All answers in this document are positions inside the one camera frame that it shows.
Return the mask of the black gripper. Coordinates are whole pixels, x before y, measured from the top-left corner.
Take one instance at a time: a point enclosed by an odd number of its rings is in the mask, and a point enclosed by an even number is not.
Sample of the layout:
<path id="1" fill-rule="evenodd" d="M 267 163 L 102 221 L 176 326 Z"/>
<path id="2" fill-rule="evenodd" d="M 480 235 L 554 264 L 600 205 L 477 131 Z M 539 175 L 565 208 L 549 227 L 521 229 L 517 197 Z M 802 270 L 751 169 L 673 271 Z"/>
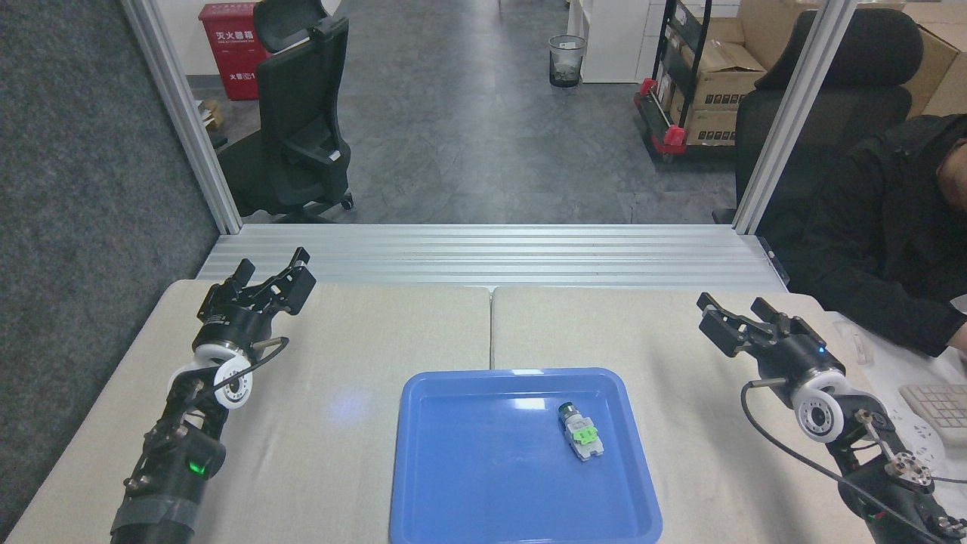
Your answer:
<path id="1" fill-rule="evenodd" d="M 229 283 L 215 283 L 208 289 L 197 313 L 202 323 L 196 335 L 197 347 L 231 344 L 246 355 L 263 355 L 264 349 L 253 345 L 270 338 L 275 314 L 299 314 L 317 283 L 307 268 L 309 261 L 305 247 L 298 247 L 286 269 L 248 287 L 255 266 L 243 258 L 229 276 Z"/>
<path id="2" fill-rule="evenodd" d="M 726 311 L 708 292 L 699 295 L 697 307 L 703 311 L 699 331 L 725 356 L 735 357 L 753 345 L 763 345 L 758 348 L 758 375 L 763 380 L 785 379 L 777 396 L 793 396 L 822 372 L 845 375 L 842 362 L 828 352 L 824 338 L 807 321 L 778 312 L 762 297 L 753 300 L 750 310 L 771 328 L 777 340 L 765 342 L 763 323 Z"/>

